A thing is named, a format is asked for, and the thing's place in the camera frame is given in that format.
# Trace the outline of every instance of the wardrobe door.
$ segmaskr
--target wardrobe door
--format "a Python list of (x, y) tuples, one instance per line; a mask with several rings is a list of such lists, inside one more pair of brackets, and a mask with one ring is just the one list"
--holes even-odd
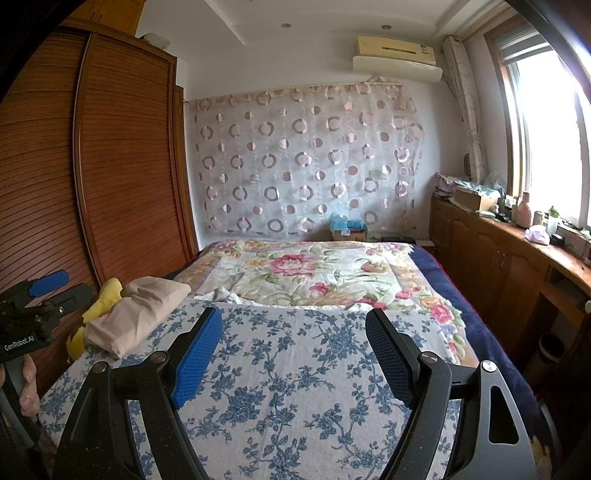
[(163, 276), (189, 258), (173, 181), (172, 61), (92, 34), (77, 94), (74, 172), (97, 276)]
[[(72, 173), (76, 84), (88, 34), (55, 31), (0, 103), (0, 291), (64, 269), (69, 286), (96, 288), (78, 219)], [(33, 354), (41, 393), (67, 367), (62, 318), (54, 343)]]

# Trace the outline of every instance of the white wall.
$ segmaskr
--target white wall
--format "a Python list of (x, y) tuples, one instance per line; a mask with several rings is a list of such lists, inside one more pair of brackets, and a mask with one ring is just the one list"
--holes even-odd
[[(308, 35), (248, 44), (189, 65), (186, 99), (221, 96), (279, 87), (349, 83), (369, 76), (352, 72), (355, 35)], [(444, 58), (438, 59), (443, 64)], [(425, 130), (423, 157), (415, 174), (417, 238), (426, 238), (433, 174), (460, 175), (467, 152), (466, 131), (457, 100), (444, 82), (403, 81), (417, 106)], [(193, 118), (187, 117), (187, 161), (196, 160)], [(201, 203), (195, 202), (198, 215)], [(200, 245), (213, 238), (198, 232)]]
[(184, 97), (187, 98), (187, 76), (189, 64), (183, 59), (177, 58), (177, 85), (183, 87)]
[(480, 104), (480, 144), (489, 172), (497, 171), (507, 181), (507, 135), (505, 114), (495, 66), (483, 35), (466, 42), (468, 59), (476, 81)]

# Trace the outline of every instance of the bed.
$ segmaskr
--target bed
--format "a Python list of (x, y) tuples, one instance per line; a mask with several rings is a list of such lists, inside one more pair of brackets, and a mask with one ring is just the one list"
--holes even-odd
[[(222, 312), (222, 341), (180, 417), (213, 479), (379, 476), (410, 412), (391, 395), (365, 337), (365, 311), (373, 307), (383, 308), (421, 350), (447, 362), (493, 359), (535, 433), (538, 407), (529, 387), (419, 247), (221, 242), (176, 279), (193, 292), (133, 353), (115, 362), (89, 350), (43, 397), (40, 420), (56, 445), (92, 364), (133, 364), (168, 348), (206, 306)], [(208, 300), (220, 289), (231, 292), (225, 300), (235, 304)], [(142, 468), (157, 479), (139, 406), (130, 410)], [(433, 480), (445, 471), (458, 411), (459, 403), (450, 402)]]
[(432, 317), (461, 365), (499, 365), (531, 435), (547, 439), (537, 400), (480, 316), (435, 258), (416, 245), (223, 241), (176, 280), (196, 294), (218, 287), (262, 304), (351, 307), (363, 303)]

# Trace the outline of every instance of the ceiling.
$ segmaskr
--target ceiling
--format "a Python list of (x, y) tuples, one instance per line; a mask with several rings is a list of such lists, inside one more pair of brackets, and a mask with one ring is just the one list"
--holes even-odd
[(168, 50), (189, 62), (250, 43), (318, 33), (380, 35), (438, 47), (446, 34), (499, 4), (504, 1), (147, 0), (137, 34), (167, 38)]

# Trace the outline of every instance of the human hand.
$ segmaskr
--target human hand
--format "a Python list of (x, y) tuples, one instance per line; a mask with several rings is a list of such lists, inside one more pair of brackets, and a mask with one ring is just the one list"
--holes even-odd
[[(39, 413), (39, 395), (37, 395), (37, 382), (35, 375), (37, 368), (35, 362), (28, 353), (24, 355), (24, 362), (22, 364), (22, 376), (25, 379), (25, 386), (22, 389), (20, 396), (21, 413), (25, 417), (33, 417)], [(0, 388), (4, 385), (6, 373), (4, 365), (0, 365)]]

